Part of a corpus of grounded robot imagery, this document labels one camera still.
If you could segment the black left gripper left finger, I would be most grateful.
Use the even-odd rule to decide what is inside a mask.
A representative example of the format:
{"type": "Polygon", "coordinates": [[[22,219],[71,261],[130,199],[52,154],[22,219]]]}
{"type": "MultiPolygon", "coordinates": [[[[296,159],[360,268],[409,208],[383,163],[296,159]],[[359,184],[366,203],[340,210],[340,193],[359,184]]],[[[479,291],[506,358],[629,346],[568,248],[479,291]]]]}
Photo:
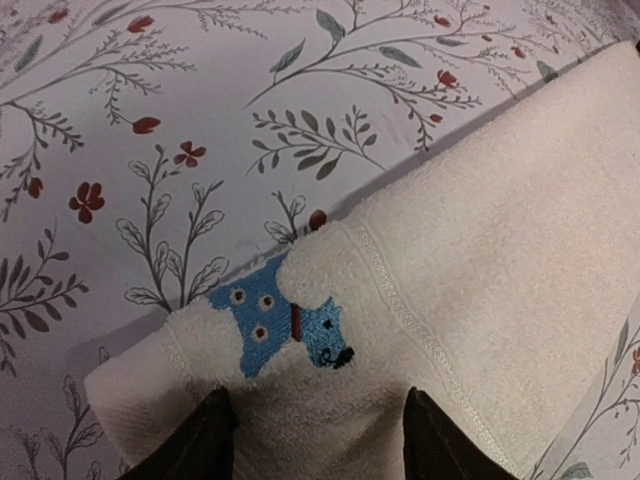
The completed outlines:
{"type": "Polygon", "coordinates": [[[125,480],[223,480],[233,477],[238,421],[229,392],[211,391],[169,438],[125,480]]]}

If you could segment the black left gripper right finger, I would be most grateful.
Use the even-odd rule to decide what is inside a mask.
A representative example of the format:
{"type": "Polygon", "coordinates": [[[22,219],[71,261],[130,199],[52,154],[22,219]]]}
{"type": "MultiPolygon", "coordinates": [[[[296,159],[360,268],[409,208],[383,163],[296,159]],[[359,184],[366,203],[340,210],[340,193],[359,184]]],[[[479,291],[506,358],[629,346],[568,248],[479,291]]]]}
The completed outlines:
{"type": "Polygon", "coordinates": [[[411,388],[403,411],[408,480],[514,480],[484,454],[424,391],[411,388]]]}

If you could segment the cream white towel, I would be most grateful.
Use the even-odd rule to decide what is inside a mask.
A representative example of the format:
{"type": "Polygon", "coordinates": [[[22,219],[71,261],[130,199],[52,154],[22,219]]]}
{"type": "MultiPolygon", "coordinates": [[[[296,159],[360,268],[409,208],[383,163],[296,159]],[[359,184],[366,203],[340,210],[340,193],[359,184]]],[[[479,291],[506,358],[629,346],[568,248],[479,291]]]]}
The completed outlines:
{"type": "Polygon", "coordinates": [[[171,314],[88,403],[128,471],[213,390],[230,479],[406,479],[426,392],[541,477],[589,393],[639,415],[639,50],[614,44],[483,129],[171,314]]]}

